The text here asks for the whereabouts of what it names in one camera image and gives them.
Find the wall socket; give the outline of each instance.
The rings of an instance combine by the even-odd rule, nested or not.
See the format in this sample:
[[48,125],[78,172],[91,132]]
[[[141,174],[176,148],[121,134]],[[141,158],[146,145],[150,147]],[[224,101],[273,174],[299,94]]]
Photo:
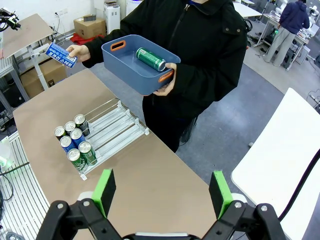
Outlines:
[[61,9],[57,13],[59,14],[59,16],[61,16],[63,14],[67,14],[68,13],[68,9],[67,8]]

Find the can lid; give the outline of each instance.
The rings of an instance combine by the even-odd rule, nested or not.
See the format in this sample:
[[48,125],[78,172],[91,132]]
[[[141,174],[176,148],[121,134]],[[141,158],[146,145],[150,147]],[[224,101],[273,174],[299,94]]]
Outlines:
[[135,55],[137,56],[141,49],[144,49],[143,47],[139,47],[139,49],[135,52]]
[[76,123],[74,121],[68,121],[65,125],[64,125],[64,129],[67,132],[71,132],[73,129],[76,128]]
[[166,68],[166,61],[165,61],[165,60],[162,60],[162,61],[159,63],[158,72],[162,72],[163,70],[165,70],[165,68]]
[[76,128],[74,130],[71,131],[70,133],[70,137],[73,140],[77,140],[82,136],[82,131],[79,128]]
[[75,124],[83,124],[86,120],[86,117],[83,114],[78,114],[74,117]]
[[60,139],[60,145],[61,147],[63,148],[66,148],[66,147],[69,147],[69,145],[71,144],[72,140],[71,140],[71,137],[69,136],[63,136],[61,139]]
[[76,148],[73,148],[68,151],[67,157],[70,161],[76,161],[80,158],[80,151]]
[[88,141],[82,141],[80,144],[79,144],[79,151],[83,154],[86,154],[88,152],[90,152],[91,150],[91,144],[90,142]]
[[60,137],[64,134],[65,128],[63,126],[57,126],[54,130],[54,135]]

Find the product box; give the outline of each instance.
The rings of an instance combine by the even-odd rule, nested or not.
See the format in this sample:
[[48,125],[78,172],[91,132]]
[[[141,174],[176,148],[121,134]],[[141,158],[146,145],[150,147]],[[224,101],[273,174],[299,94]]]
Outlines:
[[[40,69],[49,88],[57,82],[67,78],[65,66],[54,59],[41,64]],[[20,78],[22,85],[30,98],[33,98],[44,91],[37,71],[34,68],[21,75]]]
[[98,35],[106,35],[106,20],[97,18],[95,21],[84,21],[83,17],[73,20],[74,31],[83,39],[91,39]]

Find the person in blue jacket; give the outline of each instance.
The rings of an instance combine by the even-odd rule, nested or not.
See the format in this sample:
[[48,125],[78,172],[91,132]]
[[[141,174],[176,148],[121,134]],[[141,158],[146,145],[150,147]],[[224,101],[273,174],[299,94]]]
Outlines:
[[289,3],[285,7],[278,25],[279,31],[267,54],[263,56],[264,61],[269,63],[277,48],[280,47],[280,51],[273,62],[274,66],[279,67],[284,61],[287,51],[299,30],[302,28],[308,29],[310,27],[309,17],[306,10],[306,2],[307,0],[298,0],[296,2]]

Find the black zipper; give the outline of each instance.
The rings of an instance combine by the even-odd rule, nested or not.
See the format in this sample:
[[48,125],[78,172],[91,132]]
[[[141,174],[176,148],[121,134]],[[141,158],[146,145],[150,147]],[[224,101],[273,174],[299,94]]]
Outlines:
[[176,25],[175,25],[175,27],[174,27],[174,30],[173,30],[173,33],[172,33],[172,35],[171,35],[170,42],[169,42],[169,45],[168,45],[168,50],[170,50],[170,47],[171,47],[171,45],[172,45],[172,41],[173,41],[173,39],[174,39],[174,37],[175,37],[175,35],[176,35],[176,31],[177,31],[180,23],[181,23],[182,20],[184,19],[185,15],[186,15],[186,12],[188,11],[188,8],[189,8],[189,7],[190,7],[189,4],[186,4],[186,5],[185,5],[185,7],[184,7],[184,9],[183,9],[183,12],[181,13],[181,15],[180,15],[180,17],[179,17],[179,20],[178,20],[178,22],[176,23]]

